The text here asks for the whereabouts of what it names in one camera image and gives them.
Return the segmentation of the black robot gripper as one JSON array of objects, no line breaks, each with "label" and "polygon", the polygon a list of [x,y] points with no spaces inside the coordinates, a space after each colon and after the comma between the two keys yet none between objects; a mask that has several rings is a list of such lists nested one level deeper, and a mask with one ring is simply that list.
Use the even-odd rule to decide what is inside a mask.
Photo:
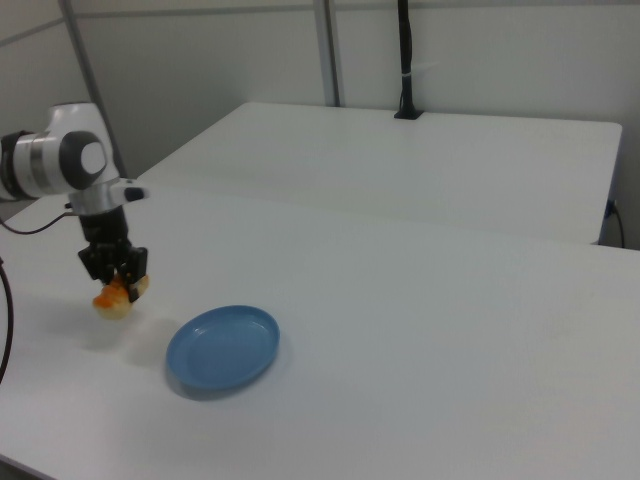
[{"label": "black robot gripper", "polygon": [[135,303],[147,290],[148,251],[130,246],[128,225],[122,207],[105,213],[81,215],[81,229],[88,246],[78,256],[92,280],[110,284],[119,273],[131,303]]}]

